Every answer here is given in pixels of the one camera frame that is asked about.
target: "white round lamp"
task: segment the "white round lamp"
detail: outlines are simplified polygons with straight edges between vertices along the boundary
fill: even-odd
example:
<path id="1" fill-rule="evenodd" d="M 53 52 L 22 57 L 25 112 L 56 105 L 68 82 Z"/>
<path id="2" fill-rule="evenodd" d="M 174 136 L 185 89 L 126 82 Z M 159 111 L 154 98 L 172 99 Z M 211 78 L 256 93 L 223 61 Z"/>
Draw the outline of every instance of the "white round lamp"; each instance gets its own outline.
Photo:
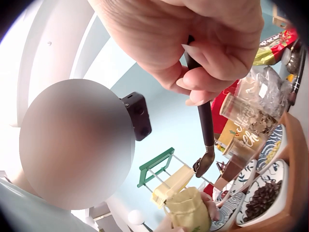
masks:
<path id="1" fill-rule="evenodd" d="M 143 225 L 144 227 L 146 227 L 148 231 L 150 232 L 153 231 L 145 224 L 145 219 L 143 217 L 143 214 L 141 213 L 141 211 L 137 209 L 132 210 L 131 212 L 128 213 L 128 221 L 135 226 Z"/>

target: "bowl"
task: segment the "bowl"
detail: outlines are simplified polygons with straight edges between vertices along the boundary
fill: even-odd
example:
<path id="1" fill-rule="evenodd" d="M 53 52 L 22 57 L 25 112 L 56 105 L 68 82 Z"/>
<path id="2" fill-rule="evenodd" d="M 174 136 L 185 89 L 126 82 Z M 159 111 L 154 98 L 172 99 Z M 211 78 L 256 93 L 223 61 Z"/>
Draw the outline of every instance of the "bowl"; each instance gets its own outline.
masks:
<path id="1" fill-rule="evenodd" d="M 222 191 L 220 192 L 219 196 L 216 198 L 215 203 L 217 207 L 221 207 L 223 202 L 226 201 L 226 199 L 228 199 L 228 197 L 230 196 L 230 190 L 231 187 L 233 186 L 235 180 L 231 180 L 229 183 L 227 183 L 226 186 L 223 187 Z"/>
<path id="2" fill-rule="evenodd" d="M 288 177 L 289 177 L 289 166 L 284 160 L 277 160 L 262 175 L 257 177 L 253 181 L 251 187 L 249 188 L 246 197 L 242 203 L 241 209 L 237 214 L 236 224 L 240 227 L 246 227 L 264 221 L 280 213 L 286 205 Z M 254 192 L 259 187 L 263 187 L 266 185 L 266 183 L 271 183 L 272 181 L 275 181 L 276 183 L 282 181 L 279 194 L 276 197 L 275 201 L 269 207 L 269 209 L 265 211 L 263 214 L 250 221 L 245 222 L 244 219 L 247 217 L 246 205 L 252 200 Z"/>
<path id="3" fill-rule="evenodd" d="M 231 187 L 230 196 L 234 196 L 250 186 L 250 184 L 254 180 L 256 164 L 257 161 L 255 159 L 251 160 L 247 164 L 247 166 L 239 173 L 237 179 L 234 181 Z"/>
<path id="4" fill-rule="evenodd" d="M 226 231 L 234 223 L 244 198 L 245 195 L 242 192 L 230 197 L 219 209 L 219 220 L 212 221 L 210 231 Z"/>
<path id="5" fill-rule="evenodd" d="M 270 152 L 275 148 L 276 143 L 280 143 L 277 151 L 275 152 L 272 159 L 268 162 L 267 156 Z M 275 130 L 271 133 L 268 140 L 266 141 L 265 146 L 263 147 L 261 153 L 259 154 L 259 158 L 257 160 L 256 172 L 258 174 L 262 174 L 266 171 L 279 157 L 284 148 L 287 146 L 287 136 L 286 136 L 286 128 L 284 125 L 279 124 Z"/>

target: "hand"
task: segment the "hand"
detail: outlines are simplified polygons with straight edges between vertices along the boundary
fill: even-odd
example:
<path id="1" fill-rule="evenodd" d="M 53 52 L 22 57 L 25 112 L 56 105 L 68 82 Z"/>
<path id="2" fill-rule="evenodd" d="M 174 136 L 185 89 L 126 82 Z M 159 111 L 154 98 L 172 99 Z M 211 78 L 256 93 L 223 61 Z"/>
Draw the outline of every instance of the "hand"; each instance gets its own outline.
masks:
<path id="1" fill-rule="evenodd" d="M 216 97 L 250 70 L 264 25 L 259 0 L 88 0 L 116 43 L 161 85 Z M 188 36 L 195 41 L 187 46 Z M 184 49 L 202 65 L 188 71 Z"/>
<path id="2" fill-rule="evenodd" d="M 212 220 L 217 221 L 219 220 L 219 211 L 216 208 L 216 204 L 212 201 L 211 197 L 201 192 L 201 197 L 208 209 L 209 216 Z M 160 225 L 157 227 L 157 229 L 154 230 L 154 232 L 187 232 L 185 228 L 182 227 L 176 227 L 172 229 L 172 222 L 169 219 L 169 217 L 165 217 Z"/>

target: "spoon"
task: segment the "spoon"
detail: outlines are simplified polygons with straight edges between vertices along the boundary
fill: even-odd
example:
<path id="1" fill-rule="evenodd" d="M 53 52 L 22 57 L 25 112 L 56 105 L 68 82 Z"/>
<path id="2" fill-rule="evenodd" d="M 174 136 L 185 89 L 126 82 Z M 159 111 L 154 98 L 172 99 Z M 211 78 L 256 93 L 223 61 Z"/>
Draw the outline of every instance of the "spoon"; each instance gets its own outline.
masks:
<path id="1" fill-rule="evenodd" d="M 192 36 L 189 36 L 188 45 L 194 41 Z M 199 63 L 197 63 L 192 57 L 189 56 L 188 53 L 184 53 L 188 69 L 194 69 L 198 67 L 202 67 Z M 205 172 L 209 169 L 211 164 L 214 162 L 214 126 L 212 121 L 211 114 L 211 106 L 210 101 L 206 102 L 203 105 L 197 107 L 198 113 L 200 116 L 204 145 L 206 148 L 206 152 L 202 158 L 199 158 L 195 164 L 193 165 L 193 169 L 195 171 L 195 176 L 197 178 L 202 177 Z"/>

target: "yellow bag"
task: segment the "yellow bag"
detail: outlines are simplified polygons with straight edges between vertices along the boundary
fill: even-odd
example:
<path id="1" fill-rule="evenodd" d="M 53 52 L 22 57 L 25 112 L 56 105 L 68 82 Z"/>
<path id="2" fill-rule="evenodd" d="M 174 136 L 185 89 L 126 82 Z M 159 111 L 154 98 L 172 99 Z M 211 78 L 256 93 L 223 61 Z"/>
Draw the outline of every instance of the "yellow bag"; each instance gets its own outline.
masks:
<path id="1" fill-rule="evenodd" d="M 196 187 L 189 187 L 168 198 L 164 211 L 174 228 L 180 226 L 185 227 L 188 232 L 208 232 L 211 227 L 207 207 Z"/>

